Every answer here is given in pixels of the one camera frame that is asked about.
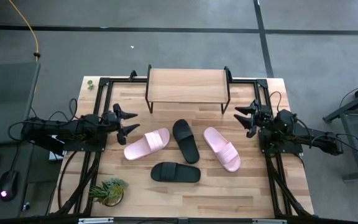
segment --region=pink slide sandal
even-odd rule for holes
[[[146,133],[142,139],[130,144],[124,149],[125,158],[133,161],[153,152],[157,152],[167,146],[169,137],[170,135],[167,128]]]
[[[241,159],[236,148],[216,129],[211,127],[205,129],[204,139],[227,171],[235,172],[240,168]]]

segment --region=potted plant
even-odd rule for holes
[[[94,186],[90,190],[89,196],[95,198],[95,202],[113,207],[121,202],[124,197],[124,189],[127,187],[127,182],[119,178],[112,178],[102,181],[101,185]]]

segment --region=wooden table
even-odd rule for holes
[[[93,112],[97,90],[88,90],[86,82],[92,80],[97,86],[100,77],[84,77],[78,98],[77,115]],[[269,92],[281,92],[280,109],[289,110],[284,81],[268,80]],[[93,205],[93,217],[200,217],[200,218],[272,218],[273,206],[270,196],[264,156],[259,150],[257,135],[246,138],[246,131],[233,117],[235,106],[248,106],[254,100],[252,85],[231,85],[231,103],[224,115],[216,105],[186,103],[159,103],[149,113],[145,102],[145,83],[115,83],[110,105],[119,103],[122,110],[139,114],[124,121],[124,125],[139,123],[140,127],[127,138],[131,144],[147,132],[168,128],[171,139],[168,146],[137,161],[127,161],[123,149],[117,143],[116,133],[108,137],[105,152],[99,166],[98,183],[111,177],[119,177],[129,183],[123,201],[115,207]],[[278,95],[272,96],[272,108],[278,103]],[[201,180],[195,184],[163,183],[150,178],[151,168],[159,162],[186,164],[172,136],[172,126],[178,119],[186,119],[195,135],[200,161],[194,164],[201,169]],[[241,168],[235,173],[227,172],[218,162],[203,139],[203,131],[212,126],[232,142],[241,157]],[[62,202],[64,203],[78,185],[83,152],[77,153],[68,165],[63,177]],[[287,184],[294,196],[313,213],[305,172],[299,158],[283,154]],[[281,191],[277,192],[280,208],[284,210]],[[83,206],[88,195],[84,192]],[[57,210],[57,194],[53,198],[51,212]]]

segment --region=wooden shelf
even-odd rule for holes
[[[230,99],[225,70],[151,68],[147,85],[150,103],[223,104]]]

